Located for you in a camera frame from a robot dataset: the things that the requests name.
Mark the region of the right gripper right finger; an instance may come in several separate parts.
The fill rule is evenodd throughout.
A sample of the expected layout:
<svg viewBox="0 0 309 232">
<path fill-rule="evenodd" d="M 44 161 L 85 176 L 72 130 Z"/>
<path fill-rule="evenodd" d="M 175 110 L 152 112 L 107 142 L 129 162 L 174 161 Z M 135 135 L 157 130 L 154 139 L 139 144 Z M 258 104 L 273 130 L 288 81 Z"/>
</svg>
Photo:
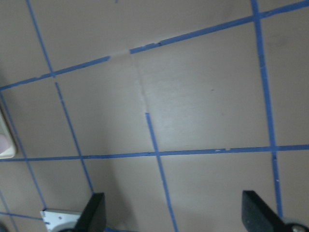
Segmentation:
<svg viewBox="0 0 309 232">
<path fill-rule="evenodd" d="M 308 226 L 285 222 L 253 190 L 242 192 L 242 223 L 248 232 L 307 232 Z"/>
</svg>

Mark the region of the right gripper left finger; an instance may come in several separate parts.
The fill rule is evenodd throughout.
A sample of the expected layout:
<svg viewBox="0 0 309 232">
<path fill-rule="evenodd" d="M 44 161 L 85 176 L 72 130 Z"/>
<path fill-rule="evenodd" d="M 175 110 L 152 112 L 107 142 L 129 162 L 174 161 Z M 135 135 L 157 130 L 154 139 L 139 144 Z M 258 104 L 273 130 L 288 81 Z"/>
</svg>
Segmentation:
<svg viewBox="0 0 309 232">
<path fill-rule="evenodd" d="M 73 228 L 64 232 L 104 232 L 106 229 L 105 194 L 94 193 Z"/>
</svg>

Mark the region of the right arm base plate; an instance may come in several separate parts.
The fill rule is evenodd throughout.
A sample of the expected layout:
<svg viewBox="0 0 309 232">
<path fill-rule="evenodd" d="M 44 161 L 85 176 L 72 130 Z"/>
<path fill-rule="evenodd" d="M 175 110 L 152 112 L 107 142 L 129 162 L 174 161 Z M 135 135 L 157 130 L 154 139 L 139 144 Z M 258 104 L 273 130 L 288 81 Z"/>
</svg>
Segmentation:
<svg viewBox="0 0 309 232">
<path fill-rule="evenodd" d="M 81 216 L 81 212 L 59 209 L 44 209 L 40 214 L 48 232 L 73 229 Z"/>
</svg>

